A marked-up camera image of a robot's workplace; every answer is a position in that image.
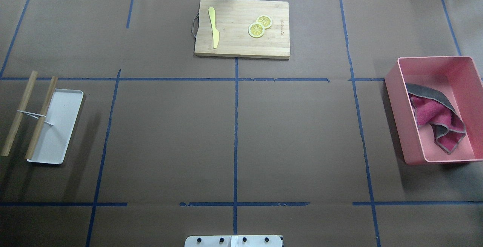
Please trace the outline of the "pink plastic bin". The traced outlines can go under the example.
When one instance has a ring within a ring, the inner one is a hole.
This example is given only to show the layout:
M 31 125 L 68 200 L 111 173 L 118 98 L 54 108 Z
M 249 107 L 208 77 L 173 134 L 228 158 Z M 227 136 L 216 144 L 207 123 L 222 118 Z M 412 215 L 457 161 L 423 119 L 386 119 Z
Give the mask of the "pink plastic bin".
M 466 136 L 451 154 L 436 145 L 431 125 L 417 125 L 406 83 L 443 93 L 466 125 Z M 407 164 L 482 161 L 483 89 L 471 57 L 402 57 L 386 75 L 385 84 Z

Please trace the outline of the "wooden rack rod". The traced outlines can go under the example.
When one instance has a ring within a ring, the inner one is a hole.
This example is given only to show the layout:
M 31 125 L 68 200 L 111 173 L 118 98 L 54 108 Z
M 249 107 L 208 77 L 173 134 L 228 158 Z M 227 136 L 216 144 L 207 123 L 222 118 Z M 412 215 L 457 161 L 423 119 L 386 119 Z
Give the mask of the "wooden rack rod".
M 9 154 L 10 154 L 11 147 L 13 145 L 14 139 L 17 136 L 17 132 L 18 132 L 20 123 L 21 123 L 22 118 L 23 118 L 22 111 L 25 111 L 26 106 L 28 105 L 28 102 L 29 102 L 29 99 L 31 97 L 37 76 L 38 76 L 38 72 L 36 70 L 33 70 L 30 74 L 28 83 L 26 84 L 26 88 L 24 89 L 22 99 L 19 103 L 19 106 L 18 106 L 17 111 L 15 113 L 13 122 L 11 124 L 10 130 L 7 134 L 5 144 L 2 147 L 1 156 L 9 156 Z
M 47 116 L 47 112 L 48 112 L 48 109 L 49 109 L 49 106 L 50 106 L 50 102 L 51 102 L 53 94 L 55 92 L 57 81 L 58 81 L 57 76 L 53 76 L 50 80 L 49 87 L 47 89 L 47 94 L 46 94 L 46 97 L 43 101 L 43 105 L 42 105 L 42 108 L 41 108 L 41 111 L 40 111 L 40 115 L 38 116 L 38 120 L 37 120 L 35 129 L 34 129 L 34 132 L 33 132 L 33 136 L 31 137 L 28 150 L 26 151 L 25 159 L 27 159 L 27 160 L 31 160 L 32 157 L 34 156 L 36 146 L 38 144 L 41 132 L 43 130 L 43 126 L 44 126 L 45 121 L 46 121 L 46 116 Z

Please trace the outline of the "yellow plastic knife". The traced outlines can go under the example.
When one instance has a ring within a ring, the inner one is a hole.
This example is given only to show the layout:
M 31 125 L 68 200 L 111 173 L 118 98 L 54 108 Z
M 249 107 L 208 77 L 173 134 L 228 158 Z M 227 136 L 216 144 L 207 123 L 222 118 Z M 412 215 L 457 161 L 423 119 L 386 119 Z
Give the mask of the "yellow plastic knife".
M 212 47 L 214 49 L 218 48 L 219 40 L 220 40 L 220 32 L 216 27 L 216 11 L 214 7 L 208 8 L 208 14 L 210 18 L 210 24 L 212 29 Z

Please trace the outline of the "wooden rack rod inner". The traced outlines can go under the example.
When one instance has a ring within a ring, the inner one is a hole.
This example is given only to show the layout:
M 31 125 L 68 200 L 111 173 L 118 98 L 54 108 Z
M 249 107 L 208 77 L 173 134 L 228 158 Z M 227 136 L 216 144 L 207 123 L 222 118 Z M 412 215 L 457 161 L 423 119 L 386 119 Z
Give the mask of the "wooden rack rod inner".
M 48 112 L 48 109 L 49 109 L 49 106 L 50 106 L 50 102 L 51 102 L 53 94 L 55 92 L 57 81 L 58 81 L 57 76 L 53 76 L 50 80 L 49 87 L 47 89 L 47 94 L 46 94 L 46 97 L 43 101 L 43 105 L 42 105 L 42 108 L 41 108 L 41 111 L 40 111 L 40 115 L 38 116 L 38 120 L 37 120 L 35 129 L 34 129 L 34 132 L 33 132 L 33 136 L 31 137 L 28 150 L 26 151 L 25 159 L 27 159 L 27 160 L 31 160 L 32 157 L 34 156 L 36 146 L 38 144 L 41 132 L 43 130 L 43 126 L 44 126 L 45 121 L 46 121 L 46 116 L 47 116 L 47 112 Z

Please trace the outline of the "bamboo cutting board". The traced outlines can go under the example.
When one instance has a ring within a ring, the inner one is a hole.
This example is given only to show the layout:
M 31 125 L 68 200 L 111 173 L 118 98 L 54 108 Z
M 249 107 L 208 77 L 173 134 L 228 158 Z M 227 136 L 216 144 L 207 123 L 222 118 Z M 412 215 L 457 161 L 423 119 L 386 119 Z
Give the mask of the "bamboo cutting board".
M 220 32 L 217 49 L 212 47 L 208 8 L 216 11 Z M 250 37 L 248 27 L 260 15 L 272 18 L 271 28 L 260 38 Z M 243 57 L 287 60 L 291 56 L 289 3 L 265 0 L 200 0 L 199 26 L 194 54 L 212 57 Z

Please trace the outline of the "lemon slice near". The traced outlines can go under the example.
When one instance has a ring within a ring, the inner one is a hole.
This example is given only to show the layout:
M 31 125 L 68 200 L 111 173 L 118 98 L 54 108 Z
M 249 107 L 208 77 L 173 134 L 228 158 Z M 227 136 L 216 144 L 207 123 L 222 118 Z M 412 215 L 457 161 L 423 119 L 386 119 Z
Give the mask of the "lemon slice near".
M 260 38 L 265 34 L 265 27 L 262 23 L 251 23 L 247 29 L 250 37 Z

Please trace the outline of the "white rack tray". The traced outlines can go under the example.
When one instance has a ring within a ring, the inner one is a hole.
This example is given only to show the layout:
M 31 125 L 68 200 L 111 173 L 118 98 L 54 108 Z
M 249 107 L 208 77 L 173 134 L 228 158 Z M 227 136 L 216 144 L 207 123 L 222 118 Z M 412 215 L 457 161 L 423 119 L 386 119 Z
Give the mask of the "white rack tray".
M 28 162 L 60 165 L 65 159 L 71 135 L 83 102 L 83 91 L 56 88 L 45 125 Z

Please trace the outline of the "grey pink towel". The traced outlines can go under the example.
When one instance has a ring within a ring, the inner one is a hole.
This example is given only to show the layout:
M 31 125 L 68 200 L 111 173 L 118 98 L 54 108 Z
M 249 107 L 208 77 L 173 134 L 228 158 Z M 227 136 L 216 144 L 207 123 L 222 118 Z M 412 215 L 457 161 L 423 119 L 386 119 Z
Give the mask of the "grey pink towel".
M 405 84 L 418 128 L 431 125 L 434 142 L 452 154 L 466 137 L 466 125 L 448 97 L 438 90 L 414 83 Z

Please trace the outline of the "wooden rack rod outer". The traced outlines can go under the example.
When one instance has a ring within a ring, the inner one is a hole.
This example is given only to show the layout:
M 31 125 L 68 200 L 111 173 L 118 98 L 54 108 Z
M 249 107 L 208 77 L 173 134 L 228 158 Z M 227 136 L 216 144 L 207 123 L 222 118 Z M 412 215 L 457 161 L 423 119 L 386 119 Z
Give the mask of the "wooden rack rod outer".
M 11 124 L 10 130 L 7 134 L 5 144 L 2 147 L 1 156 L 9 156 L 9 154 L 10 154 L 11 147 L 13 145 L 14 139 L 17 136 L 17 132 L 18 132 L 20 123 L 21 123 L 22 118 L 23 118 L 22 111 L 25 111 L 26 106 L 28 105 L 28 102 L 29 102 L 29 99 L 31 97 L 37 76 L 38 76 L 38 72 L 36 70 L 33 70 L 30 74 L 28 83 L 26 84 L 26 88 L 24 89 L 22 99 L 19 103 L 19 106 L 18 106 L 17 111 L 15 113 L 13 122 Z

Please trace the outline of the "lemon slice far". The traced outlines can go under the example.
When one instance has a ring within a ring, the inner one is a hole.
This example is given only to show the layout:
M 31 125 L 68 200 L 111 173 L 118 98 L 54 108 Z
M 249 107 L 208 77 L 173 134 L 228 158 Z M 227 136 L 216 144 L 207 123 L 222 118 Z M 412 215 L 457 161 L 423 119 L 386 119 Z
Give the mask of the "lemon slice far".
M 273 20 L 268 15 L 260 15 L 256 18 L 256 23 L 260 23 L 264 29 L 269 29 L 272 27 Z

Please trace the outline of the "lemon slice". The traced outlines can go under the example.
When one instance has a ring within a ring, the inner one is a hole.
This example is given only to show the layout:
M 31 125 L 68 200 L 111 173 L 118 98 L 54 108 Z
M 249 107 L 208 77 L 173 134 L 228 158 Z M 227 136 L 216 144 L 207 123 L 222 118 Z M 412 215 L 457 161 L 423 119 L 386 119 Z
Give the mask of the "lemon slice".
M 264 29 L 269 29 L 272 27 L 273 20 L 268 15 L 260 15 L 256 18 L 256 23 L 260 23 Z
M 265 27 L 262 23 L 251 23 L 247 29 L 250 37 L 260 38 L 265 34 Z

